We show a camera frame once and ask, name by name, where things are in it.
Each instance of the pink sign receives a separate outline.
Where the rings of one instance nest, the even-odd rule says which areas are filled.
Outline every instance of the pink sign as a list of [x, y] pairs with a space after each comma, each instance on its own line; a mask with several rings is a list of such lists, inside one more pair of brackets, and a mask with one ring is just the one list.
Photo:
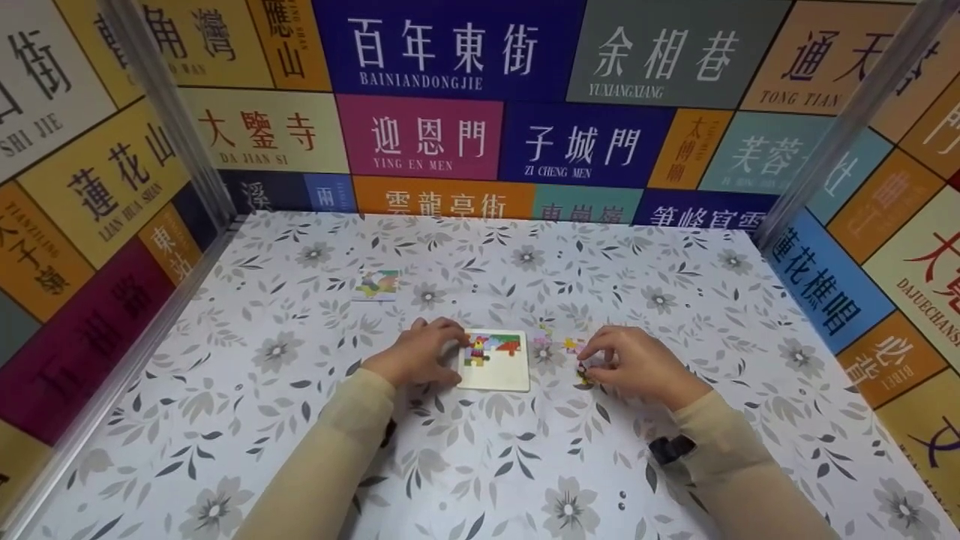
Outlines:
[[503, 104], [337, 95], [355, 175], [496, 180]]
[[128, 242], [0, 369], [0, 418], [53, 446], [173, 290]]

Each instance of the floral tablecloth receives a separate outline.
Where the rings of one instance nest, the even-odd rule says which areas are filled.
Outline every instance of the floral tablecloth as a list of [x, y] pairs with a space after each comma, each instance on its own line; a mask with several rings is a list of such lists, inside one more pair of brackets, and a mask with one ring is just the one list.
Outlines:
[[[397, 300], [352, 302], [361, 269]], [[296, 212], [247, 220], [30, 538], [229, 538], [338, 382], [440, 315], [527, 331], [532, 389], [411, 388], [344, 538], [713, 537], [650, 464], [663, 411], [576, 378], [565, 341], [608, 322], [712, 382], [842, 536], [960, 538], [743, 233]]]

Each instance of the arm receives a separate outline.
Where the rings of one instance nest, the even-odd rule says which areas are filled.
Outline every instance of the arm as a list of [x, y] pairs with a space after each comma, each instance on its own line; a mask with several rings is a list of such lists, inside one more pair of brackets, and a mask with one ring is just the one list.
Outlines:
[[333, 538], [394, 410], [396, 389], [358, 369], [341, 383], [234, 540]]
[[708, 393], [675, 413], [697, 448], [664, 467], [677, 483], [693, 482], [724, 538], [838, 538], [756, 437], [743, 415]]
[[587, 376], [653, 398], [674, 413], [697, 448], [664, 467], [694, 493], [730, 540], [821, 540], [837, 535], [756, 438], [742, 414], [638, 328], [606, 326], [579, 354], [604, 353]]
[[234, 540], [335, 538], [383, 440], [396, 389], [409, 382], [460, 382], [457, 372], [437, 363], [450, 341], [467, 345], [460, 325], [443, 317], [429, 325], [417, 319], [392, 347], [368, 358], [337, 388]]

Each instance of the beige sleeve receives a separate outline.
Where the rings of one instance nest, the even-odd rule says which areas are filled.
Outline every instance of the beige sleeve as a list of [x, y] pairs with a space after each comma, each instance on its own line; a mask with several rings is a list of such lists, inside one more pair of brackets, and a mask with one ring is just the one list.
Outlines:
[[724, 538], [820, 540], [839, 538], [804, 497], [743, 414], [710, 392], [674, 415], [681, 433], [697, 443], [664, 467], [693, 489]]
[[394, 410], [394, 387], [358, 369], [340, 384], [234, 540], [336, 538]]

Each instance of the hand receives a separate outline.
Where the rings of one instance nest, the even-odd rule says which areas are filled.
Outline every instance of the hand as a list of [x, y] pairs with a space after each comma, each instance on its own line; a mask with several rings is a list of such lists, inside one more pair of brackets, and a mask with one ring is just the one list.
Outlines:
[[394, 387], [432, 381], [453, 386], [460, 383], [460, 374], [438, 363], [440, 352], [449, 341], [456, 341], [460, 347], [469, 344], [464, 328], [450, 319], [441, 317], [427, 324], [418, 318], [410, 330], [400, 333], [396, 343], [367, 358], [361, 367], [386, 379]]
[[707, 395], [712, 388], [684, 365], [658, 339], [632, 327], [600, 329], [578, 360], [604, 352], [606, 364], [587, 370], [587, 377], [643, 398], [654, 398], [676, 411]]

